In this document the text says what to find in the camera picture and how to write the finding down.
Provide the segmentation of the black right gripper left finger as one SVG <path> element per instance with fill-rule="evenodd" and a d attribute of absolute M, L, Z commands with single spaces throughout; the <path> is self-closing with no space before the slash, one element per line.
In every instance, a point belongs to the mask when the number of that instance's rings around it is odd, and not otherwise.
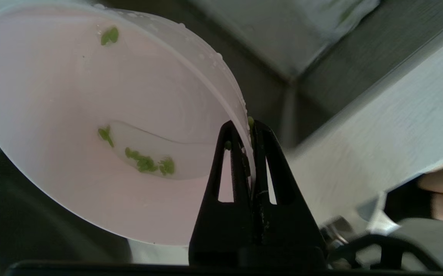
<path fill-rule="evenodd" d="M 229 142 L 233 201 L 218 199 Z M 220 128 L 202 204 L 189 243 L 191 266 L 237 266 L 239 251 L 253 241 L 253 219 L 240 136 L 232 121 Z"/>

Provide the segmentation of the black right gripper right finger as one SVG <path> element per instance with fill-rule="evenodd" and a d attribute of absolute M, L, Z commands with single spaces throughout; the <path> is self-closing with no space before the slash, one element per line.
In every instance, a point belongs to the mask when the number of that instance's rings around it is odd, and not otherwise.
<path fill-rule="evenodd" d="M 256 257 L 275 268 L 324 268 L 327 248 L 276 135 L 255 121 Z"/>

